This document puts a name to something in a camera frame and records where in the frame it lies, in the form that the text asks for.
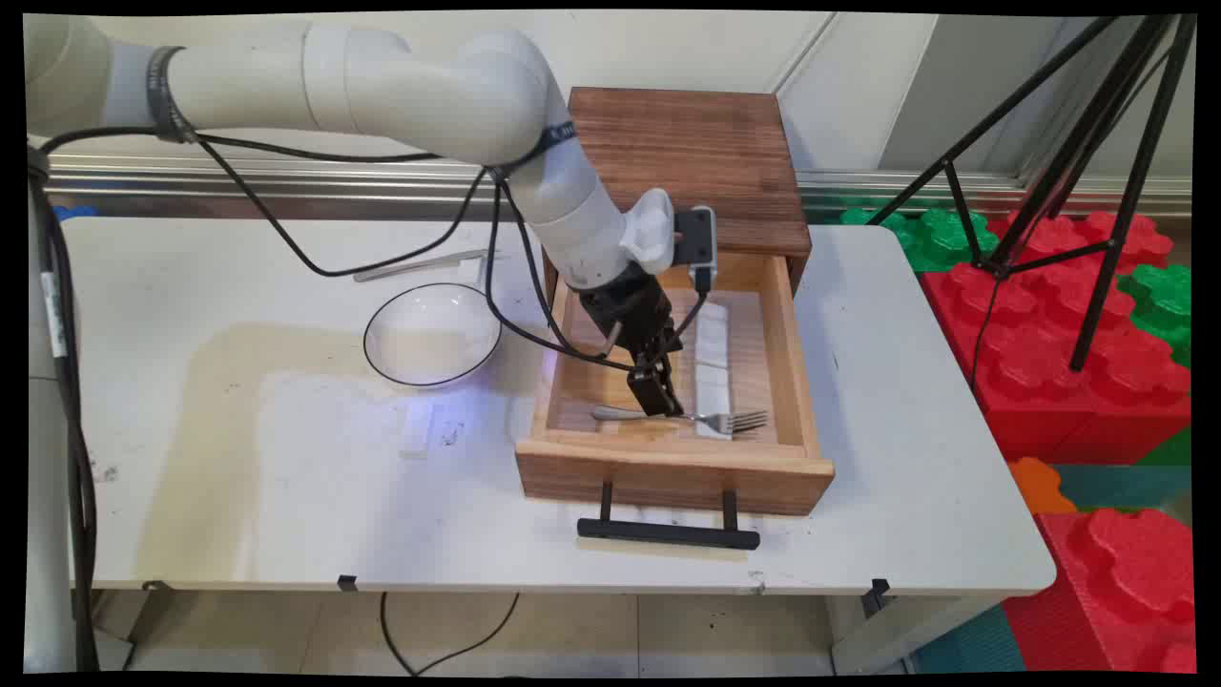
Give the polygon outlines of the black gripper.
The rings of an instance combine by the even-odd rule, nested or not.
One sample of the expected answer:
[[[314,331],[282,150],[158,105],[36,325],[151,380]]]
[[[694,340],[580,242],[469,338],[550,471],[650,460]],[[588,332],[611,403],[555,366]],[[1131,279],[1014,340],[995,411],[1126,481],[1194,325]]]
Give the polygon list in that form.
[[[604,349],[628,349],[632,364],[650,369],[634,369],[628,373],[628,387],[646,417],[676,417],[681,401],[672,382],[669,353],[681,349],[683,326],[674,325],[672,301],[654,275],[646,273],[630,262],[617,278],[606,286],[580,290],[579,300],[604,336]]]

